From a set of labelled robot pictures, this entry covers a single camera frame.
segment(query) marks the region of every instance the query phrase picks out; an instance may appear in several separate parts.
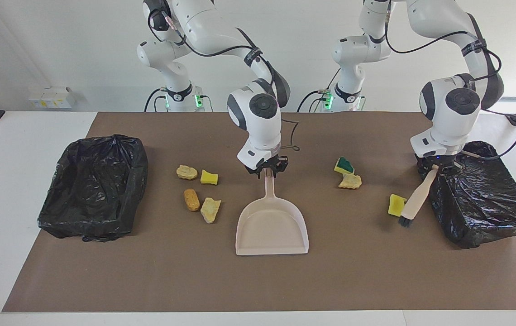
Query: yellow sponge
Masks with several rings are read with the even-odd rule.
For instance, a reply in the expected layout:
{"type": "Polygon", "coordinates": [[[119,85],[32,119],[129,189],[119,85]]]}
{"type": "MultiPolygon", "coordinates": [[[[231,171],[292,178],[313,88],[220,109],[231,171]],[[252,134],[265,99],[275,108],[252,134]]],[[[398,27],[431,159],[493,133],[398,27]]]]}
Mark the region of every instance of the yellow sponge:
{"type": "Polygon", "coordinates": [[[358,189],[363,184],[361,176],[343,174],[343,182],[339,184],[339,188],[344,189],[358,189]]]}
{"type": "Polygon", "coordinates": [[[202,177],[200,178],[202,184],[218,184],[218,175],[213,175],[206,170],[202,170],[202,177]]]}
{"type": "Polygon", "coordinates": [[[401,217],[403,208],[405,208],[405,202],[407,202],[406,198],[394,194],[391,195],[391,198],[389,198],[389,215],[401,217]]]}

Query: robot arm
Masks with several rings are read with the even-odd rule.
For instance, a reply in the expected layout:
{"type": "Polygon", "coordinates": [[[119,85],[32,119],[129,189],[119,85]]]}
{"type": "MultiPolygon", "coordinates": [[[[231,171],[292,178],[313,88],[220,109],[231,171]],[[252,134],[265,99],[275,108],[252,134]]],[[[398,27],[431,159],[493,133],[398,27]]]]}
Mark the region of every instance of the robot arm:
{"type": "Polygon", "coordinates": [[[415,33],[423,37],[444,37],[459,46],[469,74],[428,82],[420,96],[421,111],[433,127],[411,138],[413,150],[426,165],[457,168],[455,156],[463,149],[480,109],[488,109],[502,96],[502,78],[493,66],[490,52],[477,22],[454,0],[366,0],[359,19],[365,34],[339,40],[333,58],[341,67],[339,82],[332,92],[337,99],[330,111],[353,109],[365,74],[363,62],[388,58],[386,39],[391,6],[407,2],[407,13],[415,33]]]}
{"type": "Polygon", "coordinates": [[[166,5],[167,2],[160,0],[143,2],[143,14],[150,21],[154,37],[150,37],[138,45],[138,58],[144,65],[158,70],[163,75],[169,111],[194,112],[200,106],[196,99],[196,87],[190,81],[185,66],[174,61],[189,54],[190,50],[183,43],[179,43],[179,38],[175,33],[171,33],[167,29],[163,30],[159,17],[151,15],[155,10],[165,8],[166,5]]]}
{"type": "Polygon", "coordinates": [[[420,96],[421,111],[433,127],[411,138],[413,150],[429,167],[460,169],[455,156],[463,150],[481,109],[502,96],[502,78],[493,66],[481,30],[473,16],[454,0],[408,0],[413,31],[429,38],[446,37],[461,49],[469,74],[428,82],[420,96]]]}
{"type": "Polygon", "coordinates": [[[262,51],[241,29],[227,24],[210,0],[146,0],[146,12],[154,33],[173,43],[173,48],[185,45],[204,57],[238,56],[256,74],[256,80],[233,91],[227,101],[231,119],[249,134],[238,159],[250,173],[259,175],[264,168],[282,172],[287,159],[278,156],[280,107],[287,104],[290,88],[262,51]]]}
{"type": "Polygon", "coordinates": [[[365,81],[360,64],[379,62],[390,56],[391,49],[385,42],[387,11],[388,0],[365,1],[359,17],[364,35],[340,39],[334,46],[333,59],[339,64],[341,74],[339,82],[332,86],[335,100],[323,112],[353,111],[365,81]]]}

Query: black bristles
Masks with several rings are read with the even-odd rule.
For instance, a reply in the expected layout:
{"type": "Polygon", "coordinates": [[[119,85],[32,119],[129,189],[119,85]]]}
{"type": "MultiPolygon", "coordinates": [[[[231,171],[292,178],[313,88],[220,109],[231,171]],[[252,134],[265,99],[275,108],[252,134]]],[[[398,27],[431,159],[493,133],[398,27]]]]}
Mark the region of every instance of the black bristles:
{"type": "Polygon", "coordinates": [[[413,223],[413,220],[408,220],[408,219],[404,218],[403,216],[399,217],[399,224],[402,227],[406,227],[408,229],[409,227],[411,227],[411,223],[413,223]]]}

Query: table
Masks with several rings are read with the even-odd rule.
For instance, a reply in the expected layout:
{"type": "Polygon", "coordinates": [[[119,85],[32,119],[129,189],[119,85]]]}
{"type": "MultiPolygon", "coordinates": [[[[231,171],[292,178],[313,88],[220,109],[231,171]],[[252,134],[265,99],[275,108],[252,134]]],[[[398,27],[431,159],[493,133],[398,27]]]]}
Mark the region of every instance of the table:
{"type": "MultiPolygon", "coordinates": [[[[38,214],[55,161],[68,143],[84,138],[95,113],[12,113],[0,122],[0,310],[38,233],[30,216],[38,214]]],[[[482,115],[471,139],[507,148],[516,129],[505,118],[482,115]]],[[[504,158],[516,180],[516,148],[504,158]]],[[[0,324],[372,324],[449,325],[458,320],[489,325],[516,324],[516,312],[314,312],[314,313],[92,313],[0,314],[0,324]]]]}

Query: white wall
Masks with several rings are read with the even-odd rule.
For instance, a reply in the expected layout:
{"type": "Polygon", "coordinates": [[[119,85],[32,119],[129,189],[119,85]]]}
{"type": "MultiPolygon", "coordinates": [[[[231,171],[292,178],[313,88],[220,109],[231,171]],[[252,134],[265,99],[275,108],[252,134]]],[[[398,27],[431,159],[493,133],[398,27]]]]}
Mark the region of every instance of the white wall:
{"type": "MultiPolygon", "coordinates": [[[[502,76],[516,91],[516,1],[458,0],[478,19],[490,49],[504,60],[502,76]]],[[[330,58],[335,39],[359,35],[360,0],[216,0],[223,17],[244,29],[291,84],[289,109],[311,90],[325,87],[337,69],[330,58]]],[[[146,97],[163,85],[162,76],[136,58],[150,33],[141,0],[0,0],[0,107],[31,109],[28,88],[48,80],[69,86],[80,100],[76,110],[142,110],[146,97]],[[14,50],[13,40],[22,50],[14,50]]],[[[427,41],[395,10],[390,39],[400,49],[427,41]]],[[[225,108],[227,95],[254,76],[238,58],[180,59],[192,80],[225,108]]],[[[459,50],[439,43],[419,53],[367,64],[366,110],[416,110],[423,85],[466,72],[459,50]]]]}

